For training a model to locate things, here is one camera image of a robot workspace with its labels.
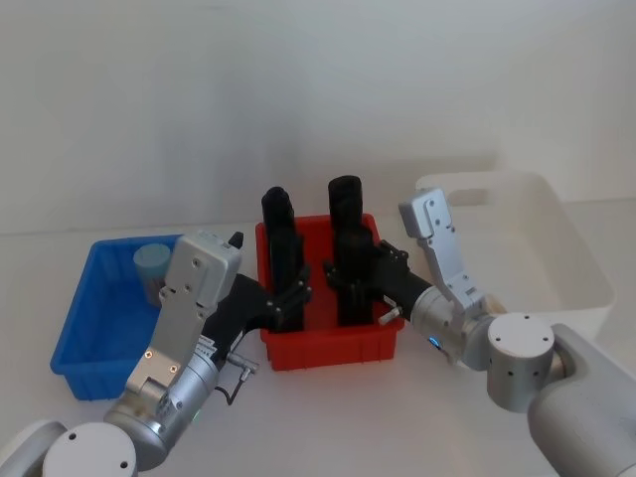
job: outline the red plastic bin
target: red plastic bin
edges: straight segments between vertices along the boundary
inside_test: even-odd
[[[304,331],[270,333],[261,330],[260,338],[267,348],[267,358],[275,371],[289,371],[319,366],[390,360],[396,350],[396,335],[404,326],[401,318],[386,326],[379,324],[338,327],[336,293],[327,285],[322,268],[326,259],[333,261],[330,216],[296,219],[296,230],[304,236],[305,263],[311,267],[309,284],[311,301],[305,306]],[[375,242],[380,241],[376,221],[369,214],[363,223],[371,229]],[[258,281],[271,290],[269,247],[263,224],[256,226]],[[389,307],[374,304],[377,320]]]

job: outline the white wall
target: white wall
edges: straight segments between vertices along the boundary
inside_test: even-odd
[[[636,2],[3,0],[0,232],[254,220],[363,176],[636,196]]]

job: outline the black cylindrical object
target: black cylindrical object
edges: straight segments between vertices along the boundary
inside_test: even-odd
[[[269,246],[269,270],[274,296],[284,293],[298,277],[305,264],[303,237],[296,232],[294,210],[289,194],[282,187],[272,187],[260,201]],[[304,305],[289,313],[284,331],[304,328]]]
[[[374,252],[373,234],[362,223],[362,182],[357,176],[342,176],[333,179],[328,190],[334,266],[351,284],[337,290],[338,324],[372,324],[373,301],[357,286],[369,278]]]
[[[336,232],[362,223],[362,182],[357,176],[341,176],[329,182],[329,214]]]

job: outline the silver cylinder joint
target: silver cylinder joint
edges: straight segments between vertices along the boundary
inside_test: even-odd
[[[523,313],[496,318],[488,329],[488,396],[512,412],[526,412],[551,375],[555,334]]]
[[[453,304],[438,288],[427,288],[413,305],[410,323],[450,363],[461,360],[475,371],[488,367],[488,327],[494,318],[483,314],[467,320],[453,320]]]
[[[157,415],[150,415],[140,397],[124,392],[104,417],[132,439],[139,471],[161,464],[194,420],[219,380],[209,348],[198,346],[179,380],[170,388]]]

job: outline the metal bracket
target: metal bracket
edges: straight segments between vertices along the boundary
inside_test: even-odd
[[[454,304],[453,325],[483,313],[485,295],[464,269],[448,203],[441,189],[423,189],[399,204],[406,233],[424,250],[435,286]]]
[[[152,341],[126,383],[149,413],[161,410],[206,320],[230,293],[239,266],[239,250],[213,234],[197,232],[177,240]]]

